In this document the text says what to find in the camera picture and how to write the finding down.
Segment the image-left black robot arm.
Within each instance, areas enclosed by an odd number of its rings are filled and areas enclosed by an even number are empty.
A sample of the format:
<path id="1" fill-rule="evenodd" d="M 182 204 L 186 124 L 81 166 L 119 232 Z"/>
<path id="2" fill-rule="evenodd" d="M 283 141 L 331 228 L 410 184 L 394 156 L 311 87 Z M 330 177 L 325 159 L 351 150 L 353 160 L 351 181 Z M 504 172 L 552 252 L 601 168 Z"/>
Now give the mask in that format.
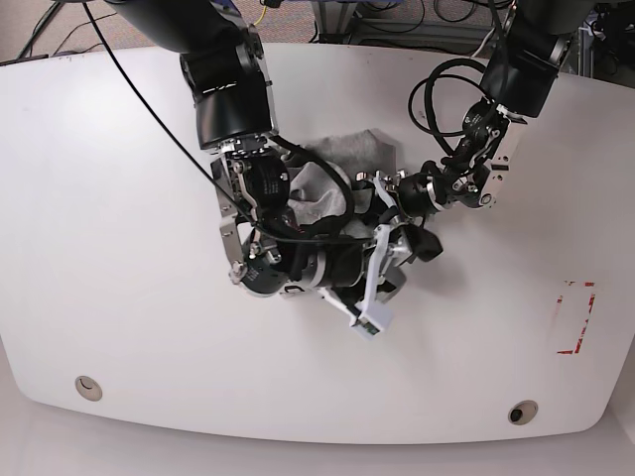
<path id="1" fill-rule="evenodd" d="M 254 26 L 213 1 L 116 1 L 113 9 L 180 57 L 206 177 L 221 213 L 230 279 L 249 293 L 316 292 L 364 334 L 385 330 L 403 264 L 442 252 L 420 224 L 445 199 L 433 164 L 412 176 L 369 150 L 304 148 L 277 130 Z"/>

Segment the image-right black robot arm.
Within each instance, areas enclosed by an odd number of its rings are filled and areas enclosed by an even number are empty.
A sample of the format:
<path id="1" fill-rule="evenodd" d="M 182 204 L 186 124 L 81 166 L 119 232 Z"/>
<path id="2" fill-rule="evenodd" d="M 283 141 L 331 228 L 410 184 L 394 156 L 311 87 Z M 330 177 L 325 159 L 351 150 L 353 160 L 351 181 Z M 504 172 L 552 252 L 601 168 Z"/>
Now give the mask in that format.
<path id="1" fill-rule="evenodd" d="M 488 63 L 448 59 L 421 80 L 412 93 L 423 95 L 425 119 L 412 123 L 431 135 L 444 151 L 439 163 L 427 161 L 419 173 L 400 180 L 388 209 L 393 215 L 426 218 L 460 203 L 468 208 L 490 205 L 509 170 L 511 134 L 537 118 L 569 51 L 575 30 L 594 7 L 592 1 L 514 1 L 500 16 L 487 4 L 496 44 Z M 481 72 L 480 100 L 465 113 L 457 131 L 439 128 L 434 88 L 452 69 Z"/>

